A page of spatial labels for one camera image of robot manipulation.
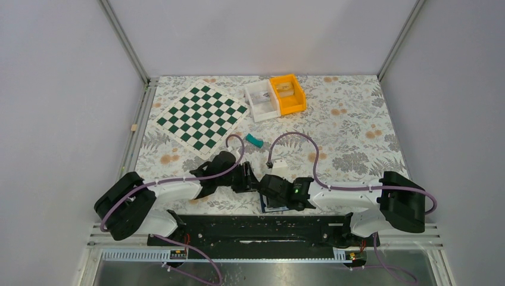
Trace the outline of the navy blue card holder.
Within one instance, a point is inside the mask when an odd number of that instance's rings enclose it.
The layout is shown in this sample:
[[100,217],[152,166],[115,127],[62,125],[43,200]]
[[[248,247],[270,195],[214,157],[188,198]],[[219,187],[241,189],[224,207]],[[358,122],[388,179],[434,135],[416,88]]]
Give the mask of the navy blue card holder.
[[267,198],[265,195],[260,194],[260,204],[262,213],[284,212],[289,210],[287,206],[274,199]]

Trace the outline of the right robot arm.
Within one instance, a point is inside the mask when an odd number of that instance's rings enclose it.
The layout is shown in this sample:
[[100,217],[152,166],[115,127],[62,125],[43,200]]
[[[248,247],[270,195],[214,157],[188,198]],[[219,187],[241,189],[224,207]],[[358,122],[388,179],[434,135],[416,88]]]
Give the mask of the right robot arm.
[[386,171],[379,179],[324,184],[300,177],[293,182],[278,175],[264,175],[258,191],[290,210],[322,209],[330,206],[360,208],[347,216],[341,236],[357,245],[364,238],[386,229],[419,234],[425,231],[426,191],[397,172]]

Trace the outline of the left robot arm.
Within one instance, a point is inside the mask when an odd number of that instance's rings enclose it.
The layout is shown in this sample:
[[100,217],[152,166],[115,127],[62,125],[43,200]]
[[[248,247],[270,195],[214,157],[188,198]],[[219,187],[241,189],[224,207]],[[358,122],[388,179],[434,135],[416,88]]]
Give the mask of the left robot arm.
[[182,178],[146,184],[137,172],[129,172],[96,201],[93,209],[116,241],[136,234],[158,234],[176,245],[183,241],[185,230],[173,211],[158,207],[207,197],[220,186],[229,186],[235,193],[254,192],[259,181],[249,162],[238,164],[234,154],[222,151]]

